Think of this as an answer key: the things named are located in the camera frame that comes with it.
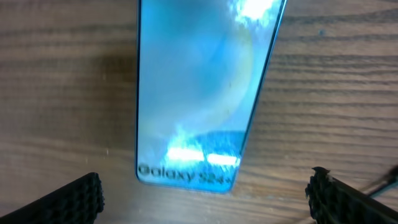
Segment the textured black gripper pad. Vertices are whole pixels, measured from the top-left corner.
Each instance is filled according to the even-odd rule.
[[[0,224],[92,224],[103,209],[100,178],[89,173],[1,217]]]
[[[318,224],[396,224],[398,213],[316,167],[305,189]]]

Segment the blue phone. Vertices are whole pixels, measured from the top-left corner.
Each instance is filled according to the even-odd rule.
[[[140,0],[136,175],[233,188],[285,0]]]

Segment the brown wood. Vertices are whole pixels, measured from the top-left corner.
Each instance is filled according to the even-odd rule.
[[[0,0],[0,215],[98,172],[96,223],[308,223],[311,167],[360,189],[398,164],[396,0],[288,2],[229,195],[136,180],[135,39],[134,1]]]

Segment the wooden surface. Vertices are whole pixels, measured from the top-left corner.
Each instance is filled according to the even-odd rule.
[[[0,0],[0,215],[98,172],[96,223],[300,223],[311,167],[359,189],[398,164],[396,0],[288,2],[229,195],[136,180],[135,39],[134,1]]]

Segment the phone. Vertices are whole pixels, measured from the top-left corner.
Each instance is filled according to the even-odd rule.
[[[228,192],[285,0],[140,0],[136,175]]]

